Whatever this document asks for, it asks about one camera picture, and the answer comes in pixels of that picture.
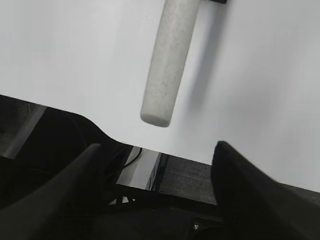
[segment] white backdrop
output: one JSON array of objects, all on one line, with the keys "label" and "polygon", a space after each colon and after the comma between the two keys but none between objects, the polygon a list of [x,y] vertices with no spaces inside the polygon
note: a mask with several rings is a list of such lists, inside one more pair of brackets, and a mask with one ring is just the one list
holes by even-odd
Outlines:
[{"label": "white backdrop", "polygon": [[0,94],[211,163],[225,140],[320,192],[320,1],[201,3],[170,127],[140,119],[163,0],[1,0]]}]

